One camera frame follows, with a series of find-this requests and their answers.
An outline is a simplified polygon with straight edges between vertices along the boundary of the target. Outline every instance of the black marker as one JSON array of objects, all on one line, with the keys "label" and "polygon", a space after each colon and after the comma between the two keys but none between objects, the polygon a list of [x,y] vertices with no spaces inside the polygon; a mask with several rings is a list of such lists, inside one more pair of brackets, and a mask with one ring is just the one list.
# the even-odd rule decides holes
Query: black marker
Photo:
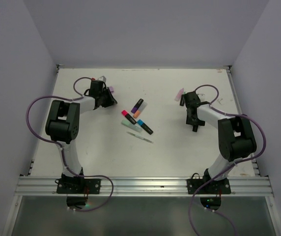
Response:
[{"label": "black marker", "polygon": [[143,101],[144,101],[143,99],[140,99],[140,100],[135,104],[135,106],[133,107],[133,109],[131,110],[131,113],[134,114],[134,113],[139,109],[139,107],[141,106],[141,104],[142,104]]},{"label": "black marker", "polygon": [[180,100],[180,106],[183,107],[184,104],[185,104],[184,96],[182,95],[182,96],[181,96],[181,100]]},{"label": "black marker", "polygon": [[137,121],[137,124],[139,124],[150,135],[154,132],[141,119]]},{"label": "black marker", "polygon": [[131,115],[126,110],[123,110],[121,113],[125,116],[125,118],[129,120],[130,123],[136,124],[136,120],[134,120],[134,118],[131,117]]}]

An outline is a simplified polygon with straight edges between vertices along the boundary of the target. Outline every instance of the orange highlighter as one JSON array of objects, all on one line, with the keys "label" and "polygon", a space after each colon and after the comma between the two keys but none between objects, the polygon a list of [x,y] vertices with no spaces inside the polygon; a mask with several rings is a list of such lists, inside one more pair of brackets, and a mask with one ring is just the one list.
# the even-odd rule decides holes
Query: orange highlighter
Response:
[{"label": "orange highlighter", "polygon": [[147,102],[143,102],[141,104],[141,106],[137,109],[137,111],[134,113],[133,117],[137,118],[139,117],[139,115],[141,114],[141,112],[145,109],[145,107],[147,106]]}]

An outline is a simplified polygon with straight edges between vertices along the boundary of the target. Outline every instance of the robotic arm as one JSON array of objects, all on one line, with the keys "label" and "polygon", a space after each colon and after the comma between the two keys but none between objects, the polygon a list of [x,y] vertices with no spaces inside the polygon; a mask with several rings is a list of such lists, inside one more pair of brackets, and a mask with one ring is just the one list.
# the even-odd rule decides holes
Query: robotic arm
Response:
[{"label": "robotic arm", "polygon": [[[114,104],[117,104],[117,101],[106,87],[105,82],[101,80],[92,80],[90,89],[85,91],[81,100],[72,103],[54,100],[51,103],[45,128],[46,134],[51,137],[51,140],[62,144],[65,162],[74,173],[84,175],[83,168],[78,161],[75,141],[79,131],[80,114],[95,110],[100,106],[109,107]],[[82,193],[85,186],[85,179],[75,177],[64,168],[62,176],[58,180],[56,192]]]},{"label": "robotic arm", "polygon": [[[199,126],[209,123],[218,129],[220,154],[214,164],[205,170],[201,186],[221,173],[236,160],[242,159],[256,151],[256,141],[250,121],[246,118],[228,117],[217,113],[209,106],[209,102],[201,102],[195,91],[183,95],[182,98],[187,108],[186,123],[193,126],[193,132],[197,132]],[[229,171],[217,177],[207,188],[218,192],[221,185],[226,185]]]}]

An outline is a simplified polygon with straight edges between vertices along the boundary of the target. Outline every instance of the black mounting plate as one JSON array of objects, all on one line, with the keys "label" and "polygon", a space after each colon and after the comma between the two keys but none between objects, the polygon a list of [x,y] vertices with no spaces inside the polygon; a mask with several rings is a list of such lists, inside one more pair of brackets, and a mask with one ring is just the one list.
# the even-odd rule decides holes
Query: black mounting plate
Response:
[{"label": "black mounting plate", "polygon": [[[84,194],[83,188],[66,188],[63,187],[61,179],[58,180],[56,193],[58,194]],[[84,182],[84,186],[88,188],[88,194],[99,194],[100,186],[101,186],[101,179],[99,178],[83,178],[82,181]]]},{"label": "black mounting plate", "polygon": [[[194,178],[186,180],[188,194],[194,194],[194,192],[204,184],[202,178]],[[219,181],[212,181],[205,187],[203,187],[198,194],[231,194],[230,183],[227,178]]]}]

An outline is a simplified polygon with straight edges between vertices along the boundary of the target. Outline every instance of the white table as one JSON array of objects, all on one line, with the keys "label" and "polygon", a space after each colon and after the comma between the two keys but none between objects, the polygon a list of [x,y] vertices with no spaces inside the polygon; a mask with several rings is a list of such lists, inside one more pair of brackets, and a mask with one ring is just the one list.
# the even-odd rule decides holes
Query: white table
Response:
[{"label": "white table", "polygon": [[[194,172],[201,176],[219,154],[218,132],[207,124],[197,133],[185,124],[186,109],[174,98],[181,88],[193,91],[203,84],[215,85],[220,95],[214,106],[229,113],[236,113],[236,104],[225,70],[216,69],[60,69],[54,95],[76,98],[73,82],[82,76],[98,78],[104,75],[107,86],[114,87],[113,96],[118,104],[98,108],[82,114],[77,136],[79,161],[85,175],[110,177],[189,177]],[[84,92],[89,80],[77,83]],[[215,97],[212,88],[201,88],[207,101]],[[126,131],[125,117],[135,103],[144,99],[148,106],[139,116],[153,131],[144,130],[141,136],[147,143]],[[49,138],[43,128],[42,136]],[[32,176],[60,176],[62,163],[57,147],[40,141],[34,155]],[[255,176],[251,162],[241,163],[229,174],[234,177]]]}]

